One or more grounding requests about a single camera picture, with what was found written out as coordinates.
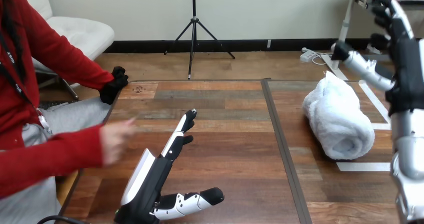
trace red sweater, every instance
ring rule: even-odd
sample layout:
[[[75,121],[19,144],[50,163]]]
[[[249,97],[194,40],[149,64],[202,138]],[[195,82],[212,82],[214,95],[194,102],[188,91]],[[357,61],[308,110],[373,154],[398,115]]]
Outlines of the red sweater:
[[[35,11],[27,0],[11,0],[8,5],[13,19],[19,23],[17,32],[24,49],[22,59],[26,78],[21,83],[6,51],[0,48],[0,61],[17,83],[26,87],[26,95],[37,107],[40,101],[31,56],[58,73],[64,79],[101,89],[113,80],[111,73],[88,59],[59,36]],[[0,23],[5,4],[0,1]],[[9,35],[0,27],[6,44],[16,60]],[[73,133],[53,136],[49,141],[24,147],[22,128],[25,123],[37,123],[38,116],[0,73],[0,198],[23,190],[49,176],[69,174],[79,168],[97,167],[102,163],[99,126]]]

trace electrical cord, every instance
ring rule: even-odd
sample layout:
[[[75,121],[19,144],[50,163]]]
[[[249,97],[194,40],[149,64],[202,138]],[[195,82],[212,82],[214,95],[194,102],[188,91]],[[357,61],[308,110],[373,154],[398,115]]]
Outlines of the electrical cord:
[[[42,220],[40,220],[39,222],[37,222],[37,224],[44,224],[49,220],[61,220],[61,221],[64,221],[66,223],[69,223],[69,224],[87,224],[86,222],[76,220],[76,219],[72,219],[72,218],[65,217],[65,216],[60,216],[60,215],[51,215],[51,216],[45,217]]]
[[[316,65],[325,65],[326,63],[324,62],[324,63],[318,63],[318,62],[315,62],[315,59],[316,58],[320,58],[320,59],[323,59],[321,56],[323,56],[323,55],[328,55],[330,58],[332,57],[332,55],[333,55],[333,53],[332,52],[329,52],[329,53],[318,53],[318,52],[316,52],[316,56],[312,59],[312,62],[314,63],[314,64],[316,64]]]

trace red sleeve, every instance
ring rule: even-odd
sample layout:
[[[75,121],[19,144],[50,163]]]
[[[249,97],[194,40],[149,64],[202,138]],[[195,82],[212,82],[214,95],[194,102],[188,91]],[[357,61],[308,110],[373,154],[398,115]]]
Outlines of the red sleeve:
[[[101,89],[114,79],[111,73],[86,57],[53,30],[27,0],[13,0],[26,29],[32,56],[62,78],[83,86]]]
[[[49,176],[100,167],[100,127],[58,134],[43,144],[0,152],[0,199]]]

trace robotic hand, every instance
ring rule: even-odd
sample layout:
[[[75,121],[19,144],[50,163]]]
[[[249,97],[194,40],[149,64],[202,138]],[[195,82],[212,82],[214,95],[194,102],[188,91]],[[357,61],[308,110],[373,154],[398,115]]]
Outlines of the robotic hand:
[[[155,158],[146,149],[123,194],[121,207],[115,215],[117,224],[156,224],[204,210],[224,200],[219,188],[200,193],[161,196],[161,189],[182,146],[193,141],[184,133],[194,126],[195,109],[187,111],[172,133],[162,153]]]
[[[393,159],[391,175],[398,187],[396,206],[401,223],[424,223],[424,42],[417,41],[408,18],[396,0],[373,0],[375,23],[388,35],[371,41],[388,48],[395,66],[390,76],[347,44],[333,46],[340,60],[376,88],[390,103]]]

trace rolled towel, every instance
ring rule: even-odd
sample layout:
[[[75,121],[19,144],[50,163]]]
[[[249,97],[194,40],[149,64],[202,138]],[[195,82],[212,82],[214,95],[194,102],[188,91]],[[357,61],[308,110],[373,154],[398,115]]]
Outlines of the rolled towel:
[[[373,126],[359,107],[352,87],[329,71],[305,97],[304,114],[328,157],[352,160],[373,146]]]

